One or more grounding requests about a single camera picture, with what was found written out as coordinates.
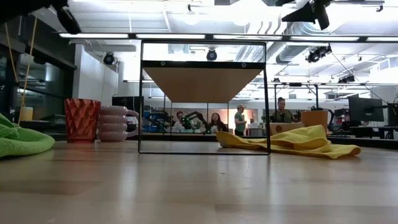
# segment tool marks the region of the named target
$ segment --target computer monitor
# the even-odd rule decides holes
[[[382,100],[349,97],[348,104],[352,121],[384,121]]]
[[[398,103],[388,104],[388,125],[398,126]]]

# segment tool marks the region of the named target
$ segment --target woman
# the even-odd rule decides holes
[[[228,128],[226,125],[221,121],[220,115],[218,113],[213,113],[211,115],[210,125],[210,133],[216,133],[216,131],[225,131],[228,132]]]
[[[299,122],[300,120],[295,118],[290,110],[285,110],[286,101],[282,97],[278,98],[278,110],[273,112],[271,115],[272,122],[275,123],[291,123]]]

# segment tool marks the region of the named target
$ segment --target camera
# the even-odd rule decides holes
[[[118,62],[117,58],[113,54],[113,52],[106,53],[103,60],[105,65],[114,65],[116,62]]]
[[[215,49],[209,49],[209,52],[207,52],[206,56],[207,60],[213,61],[217,59],[217,53]]]

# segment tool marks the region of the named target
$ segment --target green shirt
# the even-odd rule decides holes
[[[290,110],[284,110],[282,113],[285,114],[283,119],[280,116],[279,110],[273,112],[271,116],[275,117],[276,123],[291,123],[293,117],[292,112],[290,112]]]
[[[238,118],[239,121],[243,121],[243,116],[239,112],[236,112],[235,118]],[[236,127],[235,127],[235,130],[244,132],[245,128],[246,128],[246,124],[244,124],[244,123],[243,124],[237,124]]]

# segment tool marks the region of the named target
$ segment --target person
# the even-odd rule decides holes
[[[244,111],[244,106],[242,104],[237,107],[238,112],[235,114],[235,135],[244,136],[244,129],[246,128],[246,121],[242,115]]]
[[[184,117],[184,113],[182,111],[177,112],[177,122],[174,123],[173,132],[181,132],[185,130],[183,126],[182,118]]]
[[[216,131],[225,131],[228,132],[228,128],[226,125],[221,121],[220,115],[218,113],[213,113],[211,115],[211,121],[209,123],[211,129],[210,133],[216,133]]]
[[[282,97],[278,98],[278,110],[273,112],[271,117],[273,117],[273,122],[276,123],[291,123],[299,122],[300,120],[295,118],[290,110],[285,110],[286,101]]]

